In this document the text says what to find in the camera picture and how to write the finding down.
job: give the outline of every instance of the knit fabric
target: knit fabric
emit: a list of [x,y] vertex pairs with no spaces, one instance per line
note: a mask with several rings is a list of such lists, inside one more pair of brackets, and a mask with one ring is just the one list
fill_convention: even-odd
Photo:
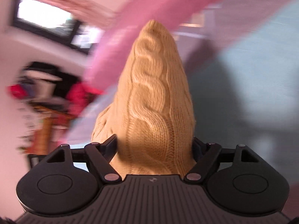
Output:
[[127,174],[179,174],[192,157],[194,114],[187,78],[171,34],[150,21],[133,44],[112,104],[99,114],[92,141],[117,134],[111,166]]

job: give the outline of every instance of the window sill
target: window sill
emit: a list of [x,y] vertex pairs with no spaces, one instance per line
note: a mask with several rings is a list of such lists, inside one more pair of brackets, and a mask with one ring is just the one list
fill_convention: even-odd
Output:
[[86,67],[86,54],[19,28],[8,27],[1,37],[4,41],[12,40],[22,43],[39,51],[53,54],[63,60],[75,63],[83,68]]

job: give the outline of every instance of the beige cloth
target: beige cloth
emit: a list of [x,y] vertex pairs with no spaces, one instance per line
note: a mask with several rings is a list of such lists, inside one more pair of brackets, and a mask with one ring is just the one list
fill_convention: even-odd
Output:
[[116,133],[112,167],[127,174],[185,175],[192,158],[194,114],[171,34],[150,21],[133,44],[112,104],[99,114],[92,141]]

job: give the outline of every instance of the dark window frame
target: dark window frame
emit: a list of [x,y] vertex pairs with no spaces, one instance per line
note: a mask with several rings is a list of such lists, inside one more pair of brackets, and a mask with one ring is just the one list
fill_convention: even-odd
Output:
[[86,48],[79,48],[78,46],[75,46],[72,44],[73,38],[75,35],[78,33],[79,27],[81,24],[83,24],[81,21],[76,20],[76,23],[74,25],[74,28],[70,34],[70,36],[59,36],[55,33],[52,33],[48,31],[47,29],[41,28],[39,26],[35,26],[34,24],[31,24],[29,22],[26,22],[25,20],[19,19],[18,18],[18,10],[19,10],[19,4],[21,0],[13,0],[13,16],[12,16],[12,22],[11,25],[13,27],[31,32],[33,34],[42,36],[44,38],[47,38],[49,40],[52,40],[54,42],[60,43],[62,45],[65,45],[71,49],[77,50],[79,52],[82,52],[84,54],[88,54],[90,51],[91,47],[86,49]]

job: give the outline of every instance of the cable knit sweater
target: cable knit sweater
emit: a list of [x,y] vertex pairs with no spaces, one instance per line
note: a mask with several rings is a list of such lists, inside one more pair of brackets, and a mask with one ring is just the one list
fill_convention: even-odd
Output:
[[116,133],[112,167],[127,174],[185,175],[192,158],[194,114],[171,34],[150,21],[133,44],[111,105],[99,114],[92,141]]

